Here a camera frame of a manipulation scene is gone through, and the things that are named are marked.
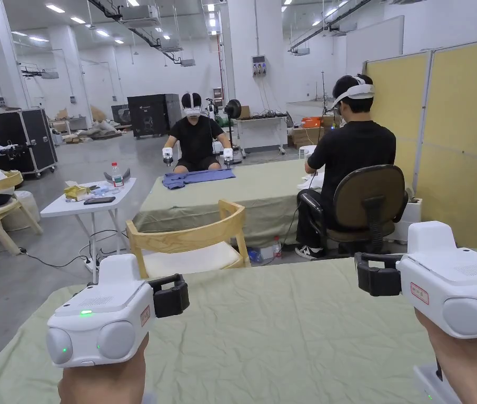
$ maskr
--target black shorts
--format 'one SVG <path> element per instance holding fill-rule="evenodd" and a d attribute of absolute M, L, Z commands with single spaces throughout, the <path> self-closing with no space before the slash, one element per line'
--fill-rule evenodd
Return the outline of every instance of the black shorts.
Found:
<path fill-rule="evenodd" d="M 176 164 L 175 168 L 179 165 L 182 165 L 186 167 L 186 169 L 190 173 L 192 173 L 193 171 L 206 171 L 208 170 L 209 166 L 214 163 L 220 163 L 216 156 L 205 157 L 196 162 L 188 161 L 184 158 L 181 158 L 178 160 L 178 163 Z"/>

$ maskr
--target sticker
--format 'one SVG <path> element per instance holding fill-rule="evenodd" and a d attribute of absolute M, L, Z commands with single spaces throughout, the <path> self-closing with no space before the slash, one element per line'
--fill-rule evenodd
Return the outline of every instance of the sticker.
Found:
<path fill-rule="evenodd" d="M 420 300 L 422 300 L 426 305 L 429 306 L 429 295 L 424 289 L 415 285 L 414 283 L 411 283 L 411 293 L 417 296 Z"/>
<path fill-rule="evenodd" d="M 151 305 L 148 305 L 143 313 L 141 313 L 141 327 L 145 325 L 148 319 L 151 317 Z"/>

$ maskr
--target black sneaker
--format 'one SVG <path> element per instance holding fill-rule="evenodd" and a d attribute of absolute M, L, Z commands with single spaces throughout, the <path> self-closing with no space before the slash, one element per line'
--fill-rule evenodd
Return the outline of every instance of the black sneaker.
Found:
<path fill-rule="evenodd" d="M 307 260 L 317 260 L 319 258 L 323 258 L 325 256 L 325 249 L 322 248 L 318 252 L 314 252 L 311 250 L 310 247 L 308 246 L 303 246 L 301 248 L 297 247 L 294 249 L 294 252 L 297 253 L 297 255 L 300 255 L 301 257 L 307 259 Z"/>

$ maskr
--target ceiling light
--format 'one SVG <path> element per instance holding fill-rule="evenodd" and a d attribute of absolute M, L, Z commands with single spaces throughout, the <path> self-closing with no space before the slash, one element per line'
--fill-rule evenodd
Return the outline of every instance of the ceiling light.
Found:
<path fill-rule="evenodd" d="M 63 13 L 64 13 L 64 10 L 63 10 L 62 8 L 57 7 L 56 5 L 46 4 L 45 6 L 48 7 L 49 9 L 52 9 L 52 10 L 53 10 L 54 12 L 56 12 L 56 13 L 59 13 L 59 14 L 63 14 Z"/>
<path fill-rule="evenodd" d="M 38 38 L 38 37 L 29 37 L 29 39 L 32 39 L 33 41 L 37 41 L 37 42 L 49 42 L 46 39 Z"/>
<path fill-rule="evenodd" d="M 85 24 L 85 22 L 81 18 L 71 17 L 72 21 L 76 21 L 78 24 Z"/>

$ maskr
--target vr headset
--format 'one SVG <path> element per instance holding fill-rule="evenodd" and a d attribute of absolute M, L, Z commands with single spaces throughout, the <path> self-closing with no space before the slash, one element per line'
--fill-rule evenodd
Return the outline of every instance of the vr headset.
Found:
<path fill-rule="evenodd" d="M 360 77 L 353 77 L 358 83 L 356 86 L 350 87 L 347 92 L 343 93 L 334 101 L 330 111 L 334 110 L 342 99 L 349 97 L 351 99 L 367 99 L 373 98 L 375 95 L 375 87 L 371 84 L 366 84 L 364 79 Z"/>
<path fill-rule="evenodd" d="M 189 95 L 190 95 L 190 108 L 185 108 L 183 106 L 184 112 L 186 113 L 186 116 L 197 118 L 201 115 L 201 106 L 199 105 L 199 107 L 194 107 L 194 95 L 193 93 L 189 93 Z"/>

